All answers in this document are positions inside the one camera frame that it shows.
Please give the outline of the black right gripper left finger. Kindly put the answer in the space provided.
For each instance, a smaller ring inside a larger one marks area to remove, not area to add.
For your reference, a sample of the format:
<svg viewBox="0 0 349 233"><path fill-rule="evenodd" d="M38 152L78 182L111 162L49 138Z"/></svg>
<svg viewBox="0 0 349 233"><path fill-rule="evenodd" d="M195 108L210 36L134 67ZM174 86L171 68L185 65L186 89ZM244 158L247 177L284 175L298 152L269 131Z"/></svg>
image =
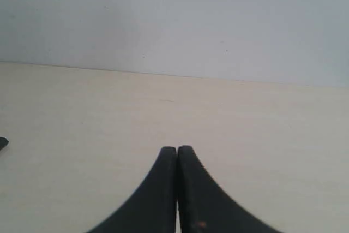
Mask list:
<svg viewBox="0 0 349 233"><path fill-rule="evenodd" d="M90 232L175 232L177 152L162 147L128 200Z"/></svg>

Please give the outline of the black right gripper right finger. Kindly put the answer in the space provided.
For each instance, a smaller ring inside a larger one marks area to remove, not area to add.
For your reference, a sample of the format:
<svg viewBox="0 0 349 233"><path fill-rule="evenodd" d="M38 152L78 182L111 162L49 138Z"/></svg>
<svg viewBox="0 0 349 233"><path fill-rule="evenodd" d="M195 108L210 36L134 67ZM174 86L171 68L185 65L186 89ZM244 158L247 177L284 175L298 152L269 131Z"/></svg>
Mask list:
<svg viewBox="0 0 349 233"><path fill-rule="evenodd" d="M177 200L181 232L277 232L231 199L191 146L178 148Z"/></svg>

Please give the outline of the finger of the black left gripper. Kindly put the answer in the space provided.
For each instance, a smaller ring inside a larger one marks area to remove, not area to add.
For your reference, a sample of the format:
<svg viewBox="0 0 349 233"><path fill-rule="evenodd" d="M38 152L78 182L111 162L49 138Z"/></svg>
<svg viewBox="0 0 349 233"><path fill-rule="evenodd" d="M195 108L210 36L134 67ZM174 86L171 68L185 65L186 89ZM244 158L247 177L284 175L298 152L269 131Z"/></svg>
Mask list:
<svg viewBox="0 0 349 233"><path fill-rule="evenodd" d="M0 151L3 151L9 144L9 141L5 137L0 137Z"/></svg>

